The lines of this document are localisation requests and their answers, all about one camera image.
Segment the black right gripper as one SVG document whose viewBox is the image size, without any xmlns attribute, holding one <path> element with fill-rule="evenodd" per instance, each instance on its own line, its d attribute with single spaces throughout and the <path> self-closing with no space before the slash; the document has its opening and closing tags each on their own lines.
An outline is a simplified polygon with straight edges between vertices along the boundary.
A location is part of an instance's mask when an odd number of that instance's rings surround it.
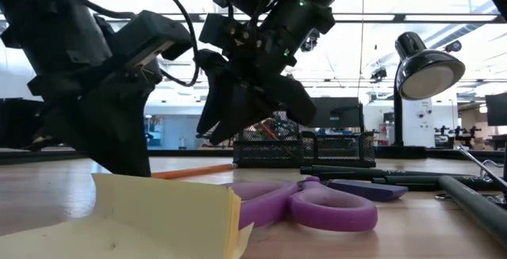
<svg viewBox="0 0 507 259">
<path fill-rule="evenodd" d="M 274 108 L 254 90 L 273 86 L 273 95 L 290 117 L 302 125 L 314 119 L 316 106 L 304 86 L 280 73 L 296 64 L 295 53 L 312 31 L 326 34 L 335 25 L 334 0 L 269 0 L 259 21 L 259 0 L 244 4 L 250 17 L 210 13 L 199 41 L 222 51 L 199 51 L 196 64 L 208 78 L 208 95 L 196 127 L 216 145 L 270 117 Z"/>
</svg>

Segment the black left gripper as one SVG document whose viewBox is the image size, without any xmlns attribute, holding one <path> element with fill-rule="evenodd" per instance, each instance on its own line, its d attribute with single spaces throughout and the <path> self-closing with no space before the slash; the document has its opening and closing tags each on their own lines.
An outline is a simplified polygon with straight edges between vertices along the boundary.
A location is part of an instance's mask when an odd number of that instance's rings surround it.
<svg viewBox="0 0 507 259">
<path fill-rule="evenodd" d="M 48 130 L 112 173 L 149 177 L 143 110 L 162 81 L 156 61 L 98 66 L 36 76 L 30 92 L 44 100 Z"/>
</svg>

